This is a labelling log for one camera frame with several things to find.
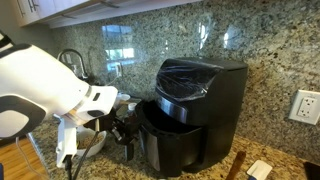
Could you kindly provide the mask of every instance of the air fryer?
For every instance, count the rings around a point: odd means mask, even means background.
[[[158,99],[137,107],[144,153],[163,175],[196,173],[228,155],[247,78],[242,62],[167,59],[157,74]]]

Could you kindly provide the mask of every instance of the white cabinet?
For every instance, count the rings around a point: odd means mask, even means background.
[[[53,0],[57,12],[64,11],[83,3],[89,2],[90,0]]]
[[[202,0],[12,0],[20,26],[51,28],[123,16]]]
[[[46,18],[57,12],[53,0],[33,0],[36,6],[36,11],[40,19]]]
[[[12,0],[20,26],[34,23],[56,13],[53,0]]]
[[[12,3],[20,26],[30,24],[40,19],[32,0],[13,0]]]

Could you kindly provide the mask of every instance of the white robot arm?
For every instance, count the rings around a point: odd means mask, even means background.
[[[0,31],[0,139],[31,132],[53,114],[61,119],[57,166],[76,153],[76,127],[110,112],[112,86],[90,86],[45,51],[14,45]]]

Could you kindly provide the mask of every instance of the kitchen counter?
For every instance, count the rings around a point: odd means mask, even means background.
[[[41,161],[46,167],[50,179],[67,179],[64,169],[56,167],[56,140],[57,121],[45,121],[36,128],[29,138],[31,139]],[[231,151],[222,162],[196,174],[184,173],[175,179],[225,179],[232,166],[238,151],[246,151],[247,156],[236,179],[248,179],[246,171],[256,160],[263,160],[273,169],[267,179],[303,180],[306,175],[303,168],[303,159],[294,157],[268,146],[252,142],[240,136],[235,136]],[[135,157],[126,162],[124,147],[115,144],[111,135],[108,135],[105,147],[95,156],[86,158],[79,173],[78,179],[159,179],[164,178],[143,156],[139,142],[135,142]],[[73,159],[73,170],[79,158]]]

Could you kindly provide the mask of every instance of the granite backsplash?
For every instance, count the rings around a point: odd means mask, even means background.
[[[60,50],[81,52],[101,84],[145,99],[170,57],[204,56],[249,65],[236,133],[320,163],[320,125],[288,120],[298,89],[320,91],[319,0],[205,0],[53,29]]]

